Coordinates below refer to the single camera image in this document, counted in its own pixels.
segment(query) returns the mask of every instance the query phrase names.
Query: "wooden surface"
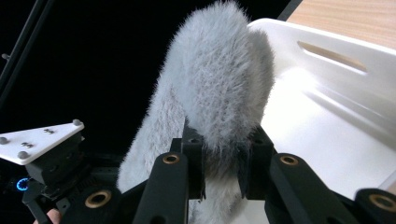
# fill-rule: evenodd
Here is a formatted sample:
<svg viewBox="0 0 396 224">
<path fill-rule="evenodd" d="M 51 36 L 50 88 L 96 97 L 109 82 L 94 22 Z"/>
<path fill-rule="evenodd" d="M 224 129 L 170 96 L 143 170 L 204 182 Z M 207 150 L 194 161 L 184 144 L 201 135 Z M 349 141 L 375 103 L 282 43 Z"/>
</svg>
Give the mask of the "wooden surface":
<svg viewBox="0 0 396 224">
<path fill-rule="evenodd" d="M 396 49 L 396 0 L 303 0 L 288 22 Z"/>
</svg>

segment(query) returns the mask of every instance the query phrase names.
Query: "white plastic container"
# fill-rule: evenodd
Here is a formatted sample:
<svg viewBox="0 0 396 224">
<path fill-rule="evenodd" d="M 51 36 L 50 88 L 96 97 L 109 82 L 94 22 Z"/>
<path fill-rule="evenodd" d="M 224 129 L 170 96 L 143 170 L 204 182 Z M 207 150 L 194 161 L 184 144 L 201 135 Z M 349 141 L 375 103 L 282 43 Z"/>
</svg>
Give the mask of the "white plastic container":
<svg viewBox="0 0 396 224">
<path fill-rule="evenodd" d="M 359 189 L 389 189 L 396 182 L 396 50 L 285 21 L 249 28 L 268 34 L 276 56 L 262 120 L 276 150 L 306 160 L 349 199 Z M 235 223 L 266 223 L 258 204 Z"/>
</svg>

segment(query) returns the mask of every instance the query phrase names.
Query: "blue light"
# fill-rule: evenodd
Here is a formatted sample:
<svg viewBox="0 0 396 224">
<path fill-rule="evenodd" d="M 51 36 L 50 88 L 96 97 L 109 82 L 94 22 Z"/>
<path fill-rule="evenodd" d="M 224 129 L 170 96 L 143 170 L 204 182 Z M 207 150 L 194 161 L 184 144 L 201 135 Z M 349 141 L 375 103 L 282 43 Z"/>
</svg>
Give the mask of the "blue light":
<svg viewBox="0 0 396 224">
<path fill-rule="evenodd" d="M 17 189 L 20 191 L 26 191 L 27 190 L 27 181 L 28 178 L 22 178 L 17 182 Z"/>
</svg>

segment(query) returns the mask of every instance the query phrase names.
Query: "black mount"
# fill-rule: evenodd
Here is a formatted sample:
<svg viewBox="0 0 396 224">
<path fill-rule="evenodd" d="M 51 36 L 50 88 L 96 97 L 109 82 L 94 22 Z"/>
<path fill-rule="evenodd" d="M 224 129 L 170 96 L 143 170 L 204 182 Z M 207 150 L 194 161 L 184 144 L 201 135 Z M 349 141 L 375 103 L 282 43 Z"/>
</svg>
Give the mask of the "black mount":
<svg viewBox="0 0 396 224">
<path fill-rule="evenodd" d="M 78 133 L 26 165 L 32 178 L 22 201 L 38 223 L 51 223 L 51 208 L 60 210 L 62 224 L 187 223 L 188 201 L 205 199 L 206 155 L 203 137 L 187 123 L 182 138 L 157 157 L 149 179 L 123 194 L 117 172 L 98 172 L 83 159 Z M 250 145 L 238 155 L 241 193 L 265 201 L 270 223 L 396 223 L 395 195 L 361 189 L 351 201 L 331 191 L 302 158 L 277 153 L 262 127 Z"/>
</svg>

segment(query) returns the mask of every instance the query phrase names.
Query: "furry toy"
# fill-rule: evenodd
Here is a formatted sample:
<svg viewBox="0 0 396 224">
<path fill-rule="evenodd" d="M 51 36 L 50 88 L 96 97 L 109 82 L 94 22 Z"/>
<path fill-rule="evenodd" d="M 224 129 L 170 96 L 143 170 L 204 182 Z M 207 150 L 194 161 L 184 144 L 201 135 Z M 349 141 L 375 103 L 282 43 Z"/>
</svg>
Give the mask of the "furry toy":
<svg viewBox="0 0 396 224">
<path fill-rule="evenodd" d="M 119 190 L 149 178 L 188 118 L 208 148 L 206 199 L 190 200 L 189 223 L 230 223 L 244 205 L 236 150 L 249 147 L 248 136 L 262 121 L 274 85 L 273 59 L 266 34 L 249 31 L 235 2 L 194 11 L 167 52 L 148 113 L 120 166 Z"/>
</svg>

